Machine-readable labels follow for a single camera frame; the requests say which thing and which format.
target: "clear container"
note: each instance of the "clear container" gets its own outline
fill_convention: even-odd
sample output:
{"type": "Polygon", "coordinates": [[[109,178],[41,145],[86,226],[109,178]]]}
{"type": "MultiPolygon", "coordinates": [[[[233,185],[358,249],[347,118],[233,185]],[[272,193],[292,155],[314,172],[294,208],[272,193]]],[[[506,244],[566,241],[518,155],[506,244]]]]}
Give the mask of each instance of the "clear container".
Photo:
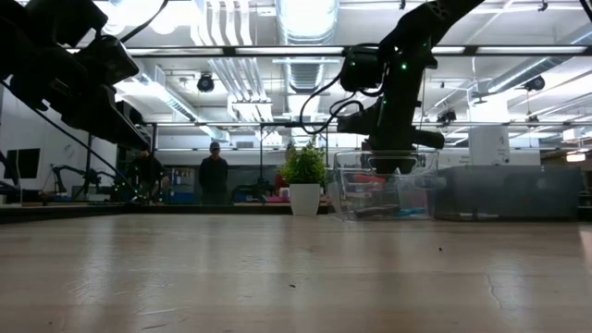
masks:
{"type": "Polygon", "coordinates": [[[437,187],[438,152],[342,152],[327,177],[344,220],[431,219],[437,187]]]}

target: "red object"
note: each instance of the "red object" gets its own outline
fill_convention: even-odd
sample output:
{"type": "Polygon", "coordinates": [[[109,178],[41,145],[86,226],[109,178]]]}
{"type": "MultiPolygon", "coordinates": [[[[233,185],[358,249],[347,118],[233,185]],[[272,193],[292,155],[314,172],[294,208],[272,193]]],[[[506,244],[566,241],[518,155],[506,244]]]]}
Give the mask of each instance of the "red object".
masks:
{"type": "Polygon", "coordinates": [[[279,189],[288,187],[288,183],[284,180],[280,174],[276,174],[276,194],[279,193],[279,189]]]}

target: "black equipment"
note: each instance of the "black equipment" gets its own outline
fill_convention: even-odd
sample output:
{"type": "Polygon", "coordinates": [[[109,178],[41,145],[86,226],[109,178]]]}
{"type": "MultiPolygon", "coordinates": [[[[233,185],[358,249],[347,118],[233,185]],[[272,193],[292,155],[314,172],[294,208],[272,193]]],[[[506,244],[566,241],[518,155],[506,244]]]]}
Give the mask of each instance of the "black equipment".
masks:
{"type": "Polygon", "coordinates": [[[214,90],[214,80],[212,80],[212,73],[202,73],[202,77],[197,81],[197,89],[202,93],[210,93],[214,90]]]}
{"type": "Polygon", "coordinates": [[[117,179],[113,175],[109,175],[104,171],[96,171],[92,168],[88,170],[88,172],[84,170],[77,169],[72,166],[52,166],[52,173],[54,174],[55,178],[55,192],[58,193],[66,193],[68,189],[64,186],[64,181],[62,180],[61,172],[63,170],[74,172],[78,175],[81,175],[84,178],[84,184],[82,188],[76,193],[72,195],[72,198],[77,198],[81,192],[86,195],[89,192],[89,186],[92,184],[96,188],[96,192],[99,193],[101,191],[101,176],[106,176],[111,179],[117,179]]]}
{"type": "Polygon", "coordinates": [[[48,106],[70,127],[128,147],[147,144],[135,123],[116,108],[114,84],[138,73],[125,46],[101,35],[107,16],[92,0],[0,0],[0,81],[33,110],[48,106]],[[78,53],[90,31],[95,39],[78,53]]]}
{"type": "Polygon", "coordinates": [[[41,149],[20,149],[7,152],[4,178],[19,185],[19,179],[36,179],[41,149]]]}
{"type": "MultiPolygon", "coordinates": [[[[444,136],[440,133],[416,129],[413,123],[417,96],[426,68],[437,68],[432,46],[439,43],[458,20],[484,0],[440,0],[421,4],[405,14],[397,27],[378,44],[356,45],[345,55],[340,74],[327,86],[315,92],[311,99],[338,80],[347,92],[378,97],[364,109],[358,101],[331,106],[331,118],[338,118],[338,132],[369,135],[367,143],[378,154],[380,151],[412,151],[414,144],[441,149],[444,136]],[[358,105],[359,111],[339,117],[347,105],[358,105]]],[[[376,173],[391,174],[395,169],[408,173],[413,164],[405,160],[384,160],[376,166],[376,173]]]]}
{"type": "Polygon", "coordinates": [[[524,88],[529,92],[539,92],[545,89],[545,79],[540,75],[524,84],[524,88]]]}

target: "person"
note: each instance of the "person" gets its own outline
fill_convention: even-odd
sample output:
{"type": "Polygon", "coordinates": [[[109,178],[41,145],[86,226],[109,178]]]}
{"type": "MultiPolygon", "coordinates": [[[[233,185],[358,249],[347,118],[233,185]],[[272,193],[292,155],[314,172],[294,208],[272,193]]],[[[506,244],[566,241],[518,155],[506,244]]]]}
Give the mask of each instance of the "person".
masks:
{"type": "Polygon", "coordinates": [[[210,144],[210,156],[200,165],[200,186],[202,187],[202,204],[221,205],[226,201],[226,182],[228,179],[228,163],[220,157],[220,144],[210,144]]]}
{"type": "Polygon", "coordinates": [[[150,193],[152,199],[159,190],[158,186],[156,186],[157,181],[160,180],[160,189],[167,188],[170,183],[165,168],[150,153],[150,148],[147,146],[141,148],[136,158],[131,162],[131,167],[138,170],[142,194],[150,193]]]}

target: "gray box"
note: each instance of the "gray box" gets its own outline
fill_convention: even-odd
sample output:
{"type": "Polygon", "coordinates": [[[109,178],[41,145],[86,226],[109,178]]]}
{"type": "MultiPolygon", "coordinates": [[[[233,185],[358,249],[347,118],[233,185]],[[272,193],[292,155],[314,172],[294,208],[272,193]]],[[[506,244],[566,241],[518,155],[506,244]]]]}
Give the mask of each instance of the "gray box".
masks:
{"type": "Polygon", "coordinates": [[[577,166],[455,166],[441,169],[435,218],[576,220],[577,166]]]}

